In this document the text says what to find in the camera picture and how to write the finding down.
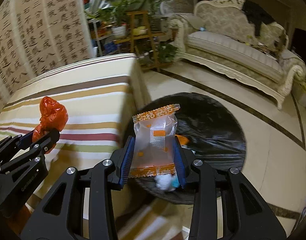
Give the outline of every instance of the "tile floor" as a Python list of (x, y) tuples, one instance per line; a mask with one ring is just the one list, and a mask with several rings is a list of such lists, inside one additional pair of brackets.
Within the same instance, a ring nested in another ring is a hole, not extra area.
[[(179, 61), (165, 70), (246, 104), (303, 141), (296, 107), (290, 95), (279, 111), (273, 99), (197, 64)], [(179, 92), (196, 92), (208, 95), (227, 107), (241, 124), (246, 137), (247, 154), (243, 174), (266, 202), (287, 210), (302, 211), (306, 203), (306, 150), (303, 147), (258, 117), (204, 90), (154, 71), (144, 73), (144, 79), (152, 100)], [(298, 109), (306, 146), (306, 109), (299, 104)], [(186, 208), (184, 226), (189, 227), (192, 206)], [(278, 219), (289, 235), (295, 220), (285, 217)]]

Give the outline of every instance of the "candy wrapper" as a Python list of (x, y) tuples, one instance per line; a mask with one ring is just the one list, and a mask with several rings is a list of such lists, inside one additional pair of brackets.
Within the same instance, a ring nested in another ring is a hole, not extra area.
[[(42, 138), (53, 128), (61, 132), (68, 121), (68, 114), (65, 106), (50, 97), (42, 98), (39, 104), (39, 110), (42, 117), (40, 118), (40, 124), (34, 129), (32, 138), (33, 142)], [(51, 150), (54, 149), (55, 145), (45, 154), (50, 153)]]
[(175, 111), (168, 105), (133, 116), (136, 134), (130, 177), (174, 174), (173, 142), (177, 127)]

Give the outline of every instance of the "striped fabric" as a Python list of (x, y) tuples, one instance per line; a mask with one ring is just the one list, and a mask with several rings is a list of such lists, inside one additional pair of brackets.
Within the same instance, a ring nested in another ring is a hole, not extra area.
[(36, 127), (44, 96), (63, 104), (69, 119), (46, 155), (49, 175), (35, 192), (41, 198), (66, 168), (87, 169), (109, 158), (132, 115), (150, 102), (134, 54), (78, 62), (42, 74), (14, 93), (0, 114), (0, 140)]
[(170, 240), (182, 231), (184, 205), (174, 205), (156, 198), (143, 205), (118, 231), (119, 240)]

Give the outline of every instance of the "sofa armrest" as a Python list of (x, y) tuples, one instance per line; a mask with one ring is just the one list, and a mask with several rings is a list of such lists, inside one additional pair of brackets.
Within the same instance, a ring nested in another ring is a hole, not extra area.
[(177, 30), (174, 45), (182, 52), (185, 52), (187, 35), (198, 31), (203, 26), (203, 20), (191, 13), (174, 13), (168, 18), (168, 27)]
[[(306, 64), (288, 49), (284, 49), (280, 53), (279, 64), (283, 69), (284, 75), (278, 88), (278, 93), (286, 97), (291, 92), (294, 79), (302, 81), (306, 78)], [(281, 108), (281, 102), (278, 103), (278, 108)]]
[(284, 49), (280, 53), (279, 65), (282, 67), (285, 76), (287, 76), (287, 74), (291, 71), (292, 68), (297, 66), (295, 78), (297, 78), (299, 81), (302, 81), (306, 77), (306, 64), (300, 57), (298, 57), (288, 49)]

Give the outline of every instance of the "metal screw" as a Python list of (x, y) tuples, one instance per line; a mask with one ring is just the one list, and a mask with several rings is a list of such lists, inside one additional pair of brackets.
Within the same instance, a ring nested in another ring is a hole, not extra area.
[(239, 170), (238, 170), (238, 168), (232, 167), (232, 168), (230, 168), (230, 172), (233, 173), (233, 174), (238, 174)]
[(103, 165), (104, 166), (109, 166), (112, 164), (112, 161), (110, 159), (107, 159), (107, 160), (103, 160)]
[(74, 167), (70, 167), (66, 170), (67, 174), (73, 174), (76, 171), (76, 169)]
[(193, 164), (194, 164), (195, 166), (201, 166), (201, 165), (203, 164), (203, 162), (202, 162), (201, 160), (194, 160), (194, 161), (193, 161)]

